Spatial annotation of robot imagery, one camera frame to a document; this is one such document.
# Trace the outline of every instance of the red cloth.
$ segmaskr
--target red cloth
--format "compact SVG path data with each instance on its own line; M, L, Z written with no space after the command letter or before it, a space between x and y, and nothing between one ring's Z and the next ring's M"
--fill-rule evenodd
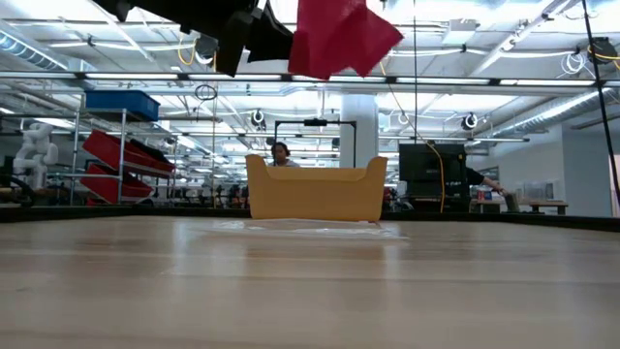
M402 39L365 0L299 0L289 71L329 79L352 67L366 76Z

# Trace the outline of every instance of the ceiling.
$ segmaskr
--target ceiling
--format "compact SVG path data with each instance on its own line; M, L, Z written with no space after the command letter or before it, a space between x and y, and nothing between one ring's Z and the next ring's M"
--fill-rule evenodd
M388 0L385 6L379 0L367 1L368 7L373 12L397 25L405 36L398 47L382 60L388 76L592 79L593 66L587 62L584 53L581 53L582 58L579 58L583 59L582 63L576 60L570 62L578 69L569 69L567 72L566 61L569 59L567 52L585 48L587 45L583 9L580 5L554 14L553 20L543 22L527 35L519 36L515 45L507 50L507 54L494 60L480 72L471 74L490 55L490 51L501 45L510 35L526 27L526 23L538 17L549 4L555 3L550 0L418 0L417 7L414 8L412 1ZM42 6L42 4L47 2L5 0L0 3L0 14L7 25L41 48L49 49L53 54L82 59L100 72L210 72L210 68L197 60L190 65L179 60L179 54L186 60L191 58L191 44L198 33L183 37L178 25L147 11L133 9L127 22L121 23L120 28L141 48L148 50L152 56L150 60L132 48L126 37L106 22L102 11L90 0L56 1L54 6ZM277 18L292 29L295 29L296 23L296 4L294 0L271 0ZM591 1L590 5L593 9L591 22L595 36L608 37L613 44L620 43L620 31L616 28L615 15L620 12L620 2ZM417 31L413 25L414 15ZM450 21L463 18L474 20L478 24L471 37L462 43L466 45L465 52L461 51L462 45L447 45L443 41ZM92 38L94 47L87 44L89 37ZM174 49L178 48L179 44L189 48ZM414 49L420 52L418 57L415 57ZM37 69L30 63L1 50L0 56L2 57L0 70ZM247 63L242 60L238 73L285 74L287 65L286 61ZM342 74L348 75L353 72L345 71ZM381 66L377 66L371 75L382 74ZM601 74L607 79L620 78L620 73L613 64L601 66ZM215 127L216 133L224 134L256 132L251 118L257 110L264 114L267 133L273 132L273 123L276 119L316 116L337 119L342 94L352 91L360 93L346 83L324 85L319 82L295 84L295 82L233 80L218 84L220 98L216 99L217 102L202 103L194 97L194 90L199 85L194 81L90 82L98 89L145 90L161 103L161 116L170 121L173 130L210 133ZM78 86L42 79L29 79L18 83L65 104L79 107L81 89ZM2 92L0 95L5 96L0 99L0 107L4 108L9 106L3 104L7 100L6 96L22 99L24 97L22 91L15 95L12 87L0 87L0 92ZM558 90L553 87L508 91L439 86L434 90L423 90L416 95L411 89L392 94L382 84L367 85L361 92L377 96L376 101L381 113L381 135L411 134L411 128L404 122L406 120L399 118L400 105L409 116L418 115L418 130L427 137L461 135L462 116L469 112L490 121L481 125L481 129L474 130L474 133L489 128L491 124L498 127L518 117L521 112L558 96ZM218 117L221 122L213 125L210 118L212 115ZM337 128L330 127L304 129L295 126L288 131L338 134ZM248 146L255 150L265 147L264 139L244 141L236 137L217 138L215 148L210 137L196 136L193 140L219 155L230 156L232 160L229 164L222 165L233 165L235 154L248 152ZM325 140L319 142L312 139L297 139L288 142L297 150L331 150L330 142ZM395 148L395 141L381 141L380 151L394 151ZM199 155L194 150L189 153ZM306 166L329 166L334 165L336 160L309 159L303 162L307 162L304 163ZM392 161L390 165L395 169L397 163ZM237 170L237 168L229 169L223 173L230 175ZM236 174L235 178L243 178L242 171Z

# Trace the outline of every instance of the person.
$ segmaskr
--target person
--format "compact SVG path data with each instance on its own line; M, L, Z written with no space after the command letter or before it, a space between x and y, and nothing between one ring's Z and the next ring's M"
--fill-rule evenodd
M280 167L299 167L298 163L293 160L289 160L291 152L286 144L277 142L271 147L271 155L273 155L273 162L271 166Z
M503 197L509 194L509 192L506 189L504 189L500 185L500 183L496 182L495 180L489 177L479 174L478 172L470 168L467 168L467 183L469 185L488 185Z

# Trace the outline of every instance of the black monitor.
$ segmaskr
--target black monitor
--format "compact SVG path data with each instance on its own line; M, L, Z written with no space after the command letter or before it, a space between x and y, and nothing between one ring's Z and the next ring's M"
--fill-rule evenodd
M446 197L469 200L467 155L462 144L435 144L444 165ZM437 154L425 143L400 144L399 176L411 197L441 197L441 171Z

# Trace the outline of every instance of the blue bin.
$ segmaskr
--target blue bin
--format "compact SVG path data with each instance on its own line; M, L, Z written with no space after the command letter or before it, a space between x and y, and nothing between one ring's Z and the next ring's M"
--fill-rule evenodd
M86 108L93 110L126 109L139 120L158 121L160 104L142 91L86 91Z

